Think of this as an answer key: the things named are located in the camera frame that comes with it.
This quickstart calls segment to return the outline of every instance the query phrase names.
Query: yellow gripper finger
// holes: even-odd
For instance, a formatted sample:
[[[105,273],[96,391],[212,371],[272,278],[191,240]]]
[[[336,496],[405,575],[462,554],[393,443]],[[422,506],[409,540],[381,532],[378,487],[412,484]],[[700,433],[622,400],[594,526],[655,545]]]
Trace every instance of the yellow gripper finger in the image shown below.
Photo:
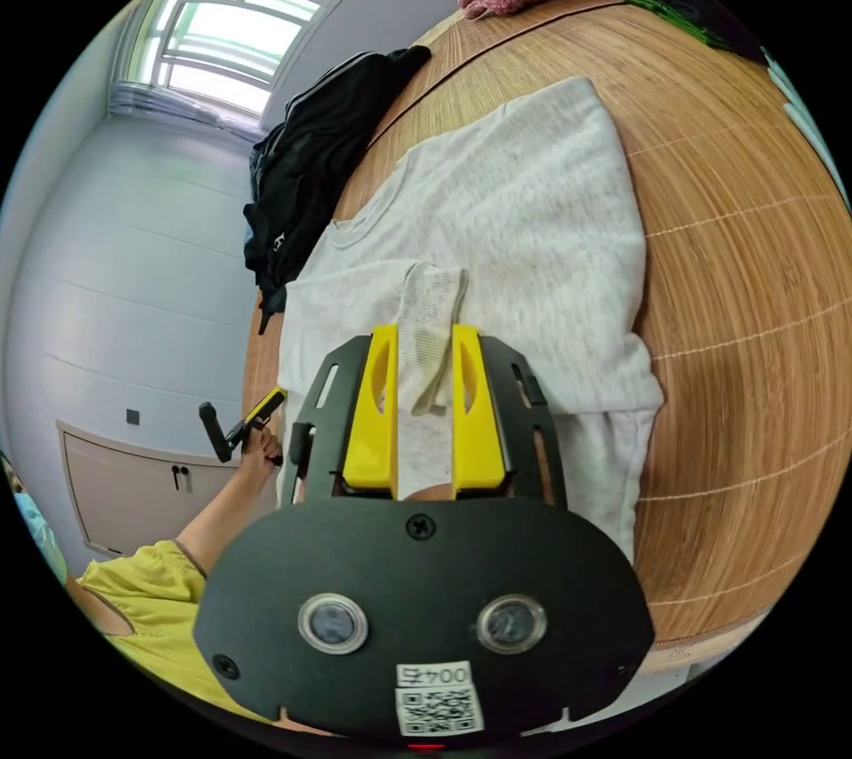
[[[476,328],[453,326],[453,498],[496,490],[506,477],[497,419]]]
[[[352,417],[343,480],[353,490],[386,491],[393,499],[397,498],[397,377],[397,326],[377,327]]]

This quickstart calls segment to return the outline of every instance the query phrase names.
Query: wooden bed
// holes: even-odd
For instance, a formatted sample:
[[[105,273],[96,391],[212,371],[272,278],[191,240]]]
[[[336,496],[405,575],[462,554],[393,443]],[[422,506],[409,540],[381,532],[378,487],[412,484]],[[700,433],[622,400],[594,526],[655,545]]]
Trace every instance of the wooden bed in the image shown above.
[[[648,236],[636,329],[666,394],[636,525],[658,634],[645,669],[723,652],[799,570],[852,449],[843,200],[765,69],[649,12],[556,0],[506,19],[453,16],[418,42],[432,60],[384,118],[337,216],[352,217],[419,141],[566,77],[592,80]],[[280,321],[248,342],[246,410],[275,385]]]

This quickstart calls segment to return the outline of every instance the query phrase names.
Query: black jacket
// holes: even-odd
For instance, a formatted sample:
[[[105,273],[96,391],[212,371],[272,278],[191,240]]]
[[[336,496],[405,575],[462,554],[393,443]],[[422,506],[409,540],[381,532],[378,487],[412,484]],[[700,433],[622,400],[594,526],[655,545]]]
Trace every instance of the black jacket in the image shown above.
[[[425,46],[355,55],[293,97],[283,123],[254,146],[253,202],[243,214],[250,229],[246,267],[263,296],[258,333],[283,312],[287,283],[328,226],[376,126],[430,57]]]

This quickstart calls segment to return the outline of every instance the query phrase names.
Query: cabinet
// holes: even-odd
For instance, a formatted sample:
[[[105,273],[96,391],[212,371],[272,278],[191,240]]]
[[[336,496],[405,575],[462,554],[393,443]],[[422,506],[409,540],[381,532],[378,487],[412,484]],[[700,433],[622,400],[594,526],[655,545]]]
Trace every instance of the cabinet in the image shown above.
[[[109,555],[171,540],[222,489],[236,460],[170,455],[127,446],[59,424],[68,489],[83,538]],[[275,510],[274,478],[254,519]]]

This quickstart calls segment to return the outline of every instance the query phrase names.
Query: gray t-shirt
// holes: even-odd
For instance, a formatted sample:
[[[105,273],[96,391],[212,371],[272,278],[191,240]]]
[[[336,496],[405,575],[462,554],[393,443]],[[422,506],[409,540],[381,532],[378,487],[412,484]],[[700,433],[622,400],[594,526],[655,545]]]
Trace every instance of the gray t-shirt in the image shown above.
[[[399,495],[449,481],[450,413],[422,410],[448,403],[451,327],[471,325],[527,358],[556,417],[569,507],[632,560],[663,400],[632,332],[644,267],[624,151],[592,83],[514,99],[414,146],[355,218],[325,230],[288,287],[285,424],[329,351],[398,323]]]

